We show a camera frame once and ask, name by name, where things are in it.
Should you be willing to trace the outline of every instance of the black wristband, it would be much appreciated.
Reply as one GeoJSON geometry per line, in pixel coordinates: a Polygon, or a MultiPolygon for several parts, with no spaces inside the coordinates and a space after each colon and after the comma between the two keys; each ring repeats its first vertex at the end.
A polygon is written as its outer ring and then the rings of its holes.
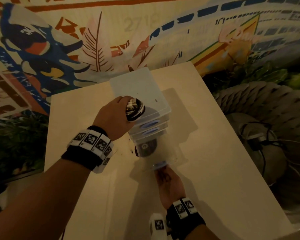
{"type": "MultiPolygon", "coordinates": [[[[108,136],[106,131],[98,126],[92,125],[87,129],[108,136]]],[[[86,150],[80,146],[73,145],[69,145],[66,152],[61,156],[61,158],[83,165],[91,171],[96,167],[99,167],[103,163],[103,160],[92,151],[86,150]]]]}
{"type": "Polygon", "coordinates": [[[179,240],[184,240],[197,226],[206,224],[188,198],[174,202],[167,210],[166,220],[179,240]]]}

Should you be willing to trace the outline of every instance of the black strap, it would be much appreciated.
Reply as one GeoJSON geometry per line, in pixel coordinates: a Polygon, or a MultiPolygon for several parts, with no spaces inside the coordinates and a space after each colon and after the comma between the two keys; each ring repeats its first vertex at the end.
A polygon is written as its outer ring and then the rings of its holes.
{"type": "Polygon", "coordinates": [[[188,216],[180,219],[176,207],[172,205],[167,210],[166,220],[168,227],[170,227],[172,232],[178,236],[179,240],[184,240],[197,226],[201,224],[205,225],[206,223],[198,212],[191,214],[184,201],[182,199],[180,199],[180,201],[183,206],[183,210],[186,211],[188,216]]]}
{"type": "MultiPolygon", "coordinates": [[[[88,130],[94,130],[96,132],[104,134],[105,136],[108,136],[104,129],[95,125],[89,126],[88,130]]],[[[92,151],[88,151],[84,148],[81,148],[80,146],[73,145],[70,145],[68,147],[68,149],[65,151],[65,153],[63,153],[61,158],[78,163],[91,171],[94,170],[96,166],[100,166],[103,163],[101,158],[98,157],[92,151]]]]}

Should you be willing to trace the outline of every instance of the mural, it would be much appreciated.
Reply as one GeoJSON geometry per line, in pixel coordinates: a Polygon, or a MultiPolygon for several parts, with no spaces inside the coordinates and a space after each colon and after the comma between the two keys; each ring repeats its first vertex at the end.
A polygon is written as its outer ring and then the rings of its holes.
{"type": "Polygon", "coordinates": [[[215,83],[299,57],[300,0],[0,0],[0,118],[48,116],[53,94],[145,66],[191,61],[215,83]]]}

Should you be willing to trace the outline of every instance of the forearm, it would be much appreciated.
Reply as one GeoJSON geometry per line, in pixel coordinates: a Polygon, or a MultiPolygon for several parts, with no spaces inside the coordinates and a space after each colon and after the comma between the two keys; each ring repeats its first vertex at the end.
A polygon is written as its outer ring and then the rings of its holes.
{"type": "Polygon", "coordinates": [[[219,240],[219,238],[205,225],[197,226],[185,240],[219,240]]]}
{"type": "Polygon", "coordinates": [[[60,159],[0,213],[0,240],[58,239],[90,170],[60,159]]]}

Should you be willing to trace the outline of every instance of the tabletop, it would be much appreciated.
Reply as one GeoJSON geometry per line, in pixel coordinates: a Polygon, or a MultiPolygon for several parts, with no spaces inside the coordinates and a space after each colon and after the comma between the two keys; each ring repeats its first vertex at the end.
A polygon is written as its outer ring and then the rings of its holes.
{"type": "MultiPolygon", "coordinates": [[[[172,109],[168,133],[182,155],[172,168],[207,226],[221,240],[267,240],[293,232],[193,64],[151,73],[172,109]]],[[[52,96],[45,171],[113,98],[109,82],[52,96]]],[[[90,174],[64,240],[150,239],[150,216],[165,215],[154,173],[137,169],[140,159],[130,151],[129,135],[114,144],[117,152],[103,173],[90,174]]]]}

